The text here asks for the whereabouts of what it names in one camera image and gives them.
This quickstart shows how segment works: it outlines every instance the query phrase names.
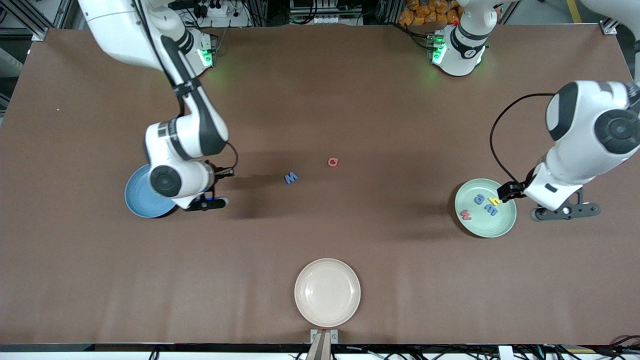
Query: orange snack bag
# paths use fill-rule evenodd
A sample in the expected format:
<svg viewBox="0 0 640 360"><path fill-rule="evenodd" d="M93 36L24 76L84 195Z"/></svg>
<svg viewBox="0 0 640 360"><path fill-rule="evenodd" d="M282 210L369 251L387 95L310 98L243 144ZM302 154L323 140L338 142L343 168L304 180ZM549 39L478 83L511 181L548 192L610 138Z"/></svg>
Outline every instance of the orange snack bag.
<svg viewBox="0 0 640 360"><path fill-rule="evenodd" d="M406 0L406 7L411 11L417 9L418 6L420 6L420 0Z"/></svg>
<svg viewBox="0 0 640 360"><path fill-rule="evenodd" d="M403 10L398 18L398 24L403 26L409 26L413 22L413 12L409 10Z"/></svg>
<svg viewBox="0 0 640 360"><path fill-rule="evenodd" d="M456 20L460 20L458 12L455 9L451 9L447 12L447 24L453 24Z"/></svg>
<svg viewBox="0 0 640 360"><path fill-rule="evenodd" d="M428 5L420 5L415 10L415 15L418 17L427 17L429 15L429 6Z"/></svg>
<svg viewBox="0 0 640 360"><path fill-rule="evenodd" d="M424 19L425 22L434 22L436 21L436 12L430 12L429 15Z"/></svg>

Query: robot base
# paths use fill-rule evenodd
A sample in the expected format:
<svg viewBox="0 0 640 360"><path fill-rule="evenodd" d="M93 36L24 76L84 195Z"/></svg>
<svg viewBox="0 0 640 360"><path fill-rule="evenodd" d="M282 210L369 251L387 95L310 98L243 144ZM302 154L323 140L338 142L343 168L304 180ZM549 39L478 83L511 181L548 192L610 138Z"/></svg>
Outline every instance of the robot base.
<svg viewBox="0 0 640 360"><path fill-rule="evenodd" d="M211 35L205 34L197 29L188 29L193 35L193 48L185 56L193 68L196 76L199 76L212 67L215 62L216 48L218 46L217 37L214 37L212 44Z"/></svg>
<svg viewBox="0 0 640 360"><path fill-rule="evenodd" d="M566 199L556 211L542 207L535 208L531 210L531 220L537 222L572 220L575 218L594 217L600 214L600 205L582 201L582 189L576 191L574 194L578 195L578 202L576 204L572 204L569 199Z"/></svg>
<svg viewBox="0 0 640 360"><path fill-rule="evenodd" d="M433 65L440 67L442 71L446 72L449 75L469 75L474 70L474 68L478 64L480 64L480 61L482 61L482 54L484 53L484 49L486 48L486 46L471 58L463 58L462 55L450 44L449 41L449 39L451 39L451 32L454 28L455 27L453 25L447 25L444 29L435 32L436 35L440 35L445 39L447 49L446 51L441 53L441 57L439 59L432 58L431 61L433 62Z"/></svg>

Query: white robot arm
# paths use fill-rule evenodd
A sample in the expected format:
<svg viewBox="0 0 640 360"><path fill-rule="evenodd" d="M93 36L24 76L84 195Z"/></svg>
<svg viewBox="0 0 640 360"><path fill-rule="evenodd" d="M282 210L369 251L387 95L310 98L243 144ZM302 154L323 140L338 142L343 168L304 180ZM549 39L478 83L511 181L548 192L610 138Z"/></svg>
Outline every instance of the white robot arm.
<svg viewBox="0 0 640 360"><path fill-rule="evenodd" d="M181 104L180 115L153 124L145 134L150 184L183 209L232 169L196 158L219 154L227 126L209 101L197 75L211 65L211 38L186 29L171 0L79 0L100 48L116 60L162 70ZM184 104L191 111L184 114Z"/></svg>
<svg viewBox="0 0 640 360"><path fill-rule="evenodd" d="M640 1L638 0L581 0L582 3L607 17L620 21L636 37L640 35ZM470 74L476 65L482 61L486 48L485 43L493 31L498 15L494 6L512 3L504 0L460 0L465 13L460 17L460 23L447 25L437 31L436 35L443 38L438 51L434 51L431 61L444 72L453 76ZM636 74L640 76L640 55L636 53Z"/></svg>
<svg viewBox="0 0 640 360"><path fill-rule="evenodd" d="M556 144L524 182L501 186L499 197L503 201L530 197L541 206L535 212L538 220L544 219L545 209L564 211L555 218L586 216L571 215L567 199L636 153L639 111L640 87L635 83L575 81L565 85L547 106L547 130ZM589 208L599 213L598 208Z"/></svg>

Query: brown table surface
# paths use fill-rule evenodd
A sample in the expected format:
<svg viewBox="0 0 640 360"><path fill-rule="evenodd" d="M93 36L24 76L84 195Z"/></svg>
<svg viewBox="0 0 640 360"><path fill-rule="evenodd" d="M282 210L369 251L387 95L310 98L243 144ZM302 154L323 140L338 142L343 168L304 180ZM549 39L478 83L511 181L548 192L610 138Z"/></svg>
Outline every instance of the brown table surface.
<svg viewBox="0 0 640 360"><path fill-rule="evenodd" d="M202 76L240 152L218 188L230 206L147 220L124 187L145 163L145 128L177 112L168 83L107 57L88 31L50 30L0 131L0 342L306 341L314 326L293 287L319 258L345 261L362 285L345 343L640 332L640 156L586 186L599 217L536 223L523 199L497 239L453 219L461 183L507 180L487 139L512 100L630 79L596 25L503 26L490 41L473 74L452 78L391 27L230 29ZM496 131L518 177L552 145L547 101L519 104Z"/></svg>

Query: wire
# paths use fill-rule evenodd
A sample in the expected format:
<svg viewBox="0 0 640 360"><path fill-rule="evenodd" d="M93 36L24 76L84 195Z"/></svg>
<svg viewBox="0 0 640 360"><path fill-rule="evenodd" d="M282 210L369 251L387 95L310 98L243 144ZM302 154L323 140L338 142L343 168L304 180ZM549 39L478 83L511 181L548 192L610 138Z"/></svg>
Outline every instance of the wire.
<svg viewBox="0 0 640 360"><path fill-rule="evenodd" d="M154 349L151 351L151 354L149 354L149 360L158 360L159 358L160 358L160 348L154 347Z"/></svg>
<svg viewBox="0 0 640 360"><path fill-rule="evenodd" d="M504 165L502 164L502 162L500 161L500 159L498 159L498 156L495 153L495 149L493 148L493 132L495 131L495 126L498 124L498 121L500 121L500 119L502 118L502 116L509 111L509 109L511 109L515 104L517 104L518 102L524 100L524 99L528 99L530 97L536 97L536 96L554 96L555 94L550 93L550 92L537 92L534 94L529 94L529 95L525 95L519 99L517 99L516 101L512 102L511 104L509 104L509 106L507 106L501 113L500 115L498 115L497 119L495 119L495 122L493 122L493 126L491 127L491 132L489 133L489 147L491 148L491 154L493 155L493 158L495 159L495 162L498 163L498 166L512 179L514 180L516 183L519 183L519 181L511 174L511 172L509 172L509 170L507 170L506 167L504 167Z"/></svg>
<svg viewBox="0 0 640 360"><path fill-rule="evenodd" d="M187 12L189 13L189 15L191 16L191 18L193 19L193 23L195 24L195 26L198 29L202 29L200 27L200 24L198 23L198 20L196 19L196 15L193 14L193 12L191 10L189 10L189 6L187 4L184 3L184 0L180 0L180 4L182 4L184 6L184 9L187 10Z"/></svg>
<svg viewBox="0 0 640 360"><path fill-rule="evenodd" d="M566 352L567 354L569 354L569 356L571 356L572 358L574 358L575 360L582 360L581 358L577 357L576 355L574 355L572 352L570 352L569 350L567 350L564 346L562 345L556 345L557 348L559 348L560 350Z"/></svg>
<svg viewBox="0 0 640 360"><path fill-rule="evenodd" d="M627 336L625 338L622 338L622 339L616 341L613 344L610 344L609 346L610 347L615 347L615 346L618 346L618 345L622 345L623 343L626 343L627 341L633 340L633 339L640 339L640 335Z"/></svg>
<svg viewBox="0 0 640 360"><path fill-rule="evenodd" d="M236 160L234 161L234 164L231 166L231 168L236 168L236 166L238 166L238 150L236 150L236 147L233 146L230 142L227 142L227 145L229 145L229 147L231 148L231 150L234 151L234 154L236 155Z"/></svg>
<svg viewBox="0 0 640 360"><path fill-rule="evenodd" d="M384 360L384 358L385 358L384 356L382 356L382 355L380 355L380 354L377 354L377 353L375 353L375 352L373 352L373 351L371 351L371 350L365 350L365 349L360 348L360 347L350 347L350 346L347 346L346 348L351 349L351 350L359 350L359 351L362 351L362 352L367 352L367 353L369 353L369 354L371 354L371 355L373 355L373 356L375 356L375 357L378 357L378 358L380 358L380 359L382 359L382 360Z"/></svg>
<svg viewBox="0 0 640 360"><path fill-rule="evenodd" d="M399 24L396 24L395 22L386 22L383 25L391 25L391 26L395 27L396 29L402 31L403 33L405 33L407 35L413 35L413 36L415 36L417 38L427 38L427 35L414 33L414 32L409 30L409 27L403 28L402 26L400 26Z"/></svg>
<svg viewBox="0 0 640 360"><path fill-rule="evenodd" d="M6 19L6 14L8 14L9 12L6 11L6 9L0 8L0 13L4 13L4 15L2 16L2 20L0 20L0 24L2 24L2 22Z"/></svg>
<svg viewBox="0 0 640 360"><path fill-rule="evenodd" d="M217 41L216 52L218 52L218 50L220 50L220 47L222 46L222 40L225 39L225 34L227 33L227 29L228 28L225 28L224 31L222 31L222 35L220 36L220 38Z"/></svg>
<svg viewBox="0 0 640 360"><path fill-rule="evenodd" d="M399 357L402 357L403 360L408 360L404 355L400 354L399 352L392 352L391 354L387 355L387 357L385 357L385 360L389 360L389 358L392 357L393 355L398 355Z"/></svg>
<svg viewBox="0 0 640 360"><path fill-rule="evenodd" d="M235 1L236 5L231 5L231 0L227 1L227 4L234 10L240 10L240 6L238 6L238 0Z"/></svg>
<svg viewBox="0 0 640 360"><path fill-rule="evenodd" d="M162 59L160 58L160 54L158 53L158 50L156 48L156 43L151 37L151 30L149 29L149 23L147 22L147 16L145 15L144 7L142 6L141 0L136 0L135 5L136 5L136 12L138 13L138 17L140 18L140 22L142 23L142 28L145 30L145 34L147 35L147 39L149 40L151 49L154 51L154 54L156 54L158 63L160 64L160 67L162 68L166 78L169 80L169 84L171 84L172 88L175 88L175 81L173 80L171 75L169 75L168 70L164 66L164 63L162 62ZM178 100L178 106L180 108L180 113L178 114L178 117L184 116L184 100L182 100L182 97L180 96L176 96L176 99Z"/></svg>
<svg viewBox="0 0 640 360"><path fill-rule="evenodd" d="M318 3L317 3L317 0L314 0L314 2L309 7L309 15L307 15L307 19L306 20L304 20L303 22L297 22L297 21L293 20L291 18L291 16L289 16L289 21L293 22L296 25L306 25L316 17L317 13L318 13Z"/></svg>

